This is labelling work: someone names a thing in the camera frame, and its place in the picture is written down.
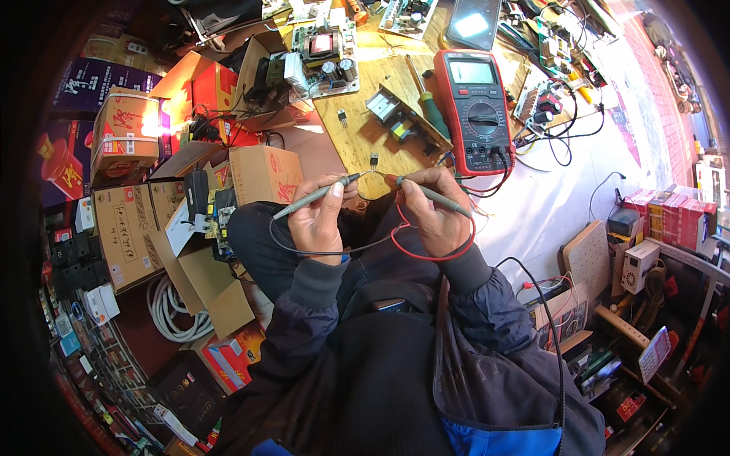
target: fingernail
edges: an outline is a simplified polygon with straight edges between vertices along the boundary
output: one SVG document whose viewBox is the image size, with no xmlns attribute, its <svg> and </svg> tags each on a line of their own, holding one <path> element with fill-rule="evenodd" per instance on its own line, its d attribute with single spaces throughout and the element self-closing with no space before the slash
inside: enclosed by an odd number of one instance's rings
<svg viewBox="0 0 730 456">
<path fill-rule="evenodd" d="M 342 197 L 342 194 L 345 191 L 345 186 L 342 185 L 342 183 L 340 183 L 340 182 L 335 182 L 332 185 L 332 189 L 330 189 L 330 191 L 332 192 L 332 196 L 336 196 L 337 198 L 341 198 Z"/>
<path fill-rule="evenodd" d="M 410 195 L 410 193 L 413 191 L 413 187 L 411 187 L 411 183 L 409 180 L 404 179 L 403 182 L 401 182 L 401 188 L 403 189 L 403 193 L 405 193 L 406 195 Z"/>
</svg>

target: red multimeter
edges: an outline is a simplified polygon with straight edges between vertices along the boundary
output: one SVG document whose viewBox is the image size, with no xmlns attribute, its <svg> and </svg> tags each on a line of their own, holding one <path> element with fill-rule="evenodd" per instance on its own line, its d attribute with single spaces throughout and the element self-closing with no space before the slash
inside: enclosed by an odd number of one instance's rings
<svg viewBox="0 0 730 456">
<path fill-rule="evenodd" d="M 440 50 L 434 68 L 445 121 L 451 131 L 456 171 L 491 176 L 515 165 L 507 100 L 494 57 L 481 50 Z"/>
</svg>

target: gray probe handle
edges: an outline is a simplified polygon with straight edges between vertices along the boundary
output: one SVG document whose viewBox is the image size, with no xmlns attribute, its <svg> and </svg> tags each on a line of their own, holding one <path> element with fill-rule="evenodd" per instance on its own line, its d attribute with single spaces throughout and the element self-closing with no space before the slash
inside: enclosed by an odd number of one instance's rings
<svg viewBox="0 0 730 456">
<path fill-rule="evenodd" d="M 398 179 L 396 180 L 396 185 L 400 185 L 401 182 L 403 182 L 403 176 L 398 176 Z M 420 187 L 420 189 L 423 191 L 423 194 L 431 201 L 442 204 L 448 209 L 462 214 L 466 218 L 472 218 L 472 213 L 461 207 L 461 205 L 453 199 L 446 198 L 441 193 L 434 192 L 430 188 L 424 187 L 421 184 L 419 184 L 418 187 Z"/>
<path fill-rule="evenodd" d="M 358 179 L 359 177 L 360 177 L 359 173 L 350 174 L 349 176 L 342 176 L 341 178 L 339 178 L 337 180 L 337 182 L 342 184 L 344 187 L 347 187 L 350 184 L 350 182 L 352 182 L 355 179 Z M 332 185 L 334 185 L 334 184 L 330 184 L 330 185 L 327 185 L 326 187 L 318 188 L 317 190 L 311 192 L 309 195 L 303 197 L 302 199 L 298 199 L 298 200 L 294 201 L 292 204 L 289 204 L 287 207 L 285 207 L 284 209 L 281 209 L 279 212 L 274 214 L 274 220 L 279 220 L 281 217 L 284 217 L 285 215 L 289 215 L 292 212 L 298 211 L 302 207 L 304 207 L 314 201 L 317 201 L 319 198 L 322 198 L 323 196 L 325 196 L 325 194 L 327 194 L 327 192 L 329 191 L 329 188 Z"/>
</svg>

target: dark jacket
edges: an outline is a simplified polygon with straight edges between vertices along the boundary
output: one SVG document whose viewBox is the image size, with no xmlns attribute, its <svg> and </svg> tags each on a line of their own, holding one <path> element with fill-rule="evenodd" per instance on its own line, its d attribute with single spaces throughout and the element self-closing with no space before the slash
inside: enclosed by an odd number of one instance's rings
<svg viewBox="0 0 730 456">
<path fill-rule="evenodd" d="M 560 390 L 557 357 L 538 348 L 528 312 L 504 275 L 486 265 L 476 246 L 439 265 L 449 285 L 441 290 L 435 331 L 428 320 L 412 314 L 354 317 L 337 328 L 335 293 L 345 265 L 326 266 L 314 260 L 299 264 L 290 292 L 274 306 L 261 361 L 249 369 L 251 383 L 228 399 L 212 456 L 355 454 L 368 443 L 382 450 L 377 454 L 548 456 L 555 452 L 563 432 L 555 424 Z M 353 337 L 362 345 L 343 352 Z M 373 350 L 375 338 L 394 342 Z M 349 374 L 353 359 L 367 363 L 373 353 L 384 363 L 396 357 L 383 367 L 395 378 L 379 379 L 376 388 L 367 387 L 374 369 L 358 371 L 356 378 Z M 428 361 L 428 368 L 419 355 Z M 403 384 L 411 371 L 415 371 L 408 377 L 411 385 Z M 420 379 L 430 385 L 430 394 L 423 388 L 424 394 L 418 395 Z M 400 391 L 389 399 L 392 413 L 399 416 L 389 428 L 377 428 L 391 414 L 388 407 L 377 407 L 378 396 L 391 388 Z M 563 453 L 602 454 L 603 416 L 581 397 L 568 375 L 565 389 Z M 372 398 L 373 410 L 364 398 L 353 397 L 362 395 Z M 380 436 L 368 433 L 371 427 L 382 435 L 382 445 L 377 441 Z M 409 427 L 416 428 L 412 440 Z M 350 428 L 356 428 L 352 438 L 355 433 L 372 437 L 358 446 L 343 446 L 341 434 Z M 389 430 L 399 437 L 388 440 Z M 398 440 L 401 447 L 394 446 Z M 421 444 L 424 448 L 408 450 Z"/>
</svg>

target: pegboard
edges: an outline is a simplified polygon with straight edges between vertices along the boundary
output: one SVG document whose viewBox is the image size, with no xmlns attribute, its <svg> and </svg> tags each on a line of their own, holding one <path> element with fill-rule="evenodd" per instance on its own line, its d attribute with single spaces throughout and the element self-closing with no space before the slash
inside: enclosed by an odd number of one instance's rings
<svg viewBox="0 0 730 456">
<path fill-rule="evenodd" d="M 611 279 L 611 264 L 606 240 L 606 224 L 594 220 L 563 248 L 565 267 L 573 283 L 585 283 L 588 302 L 601 294 Z"/>
</svg>

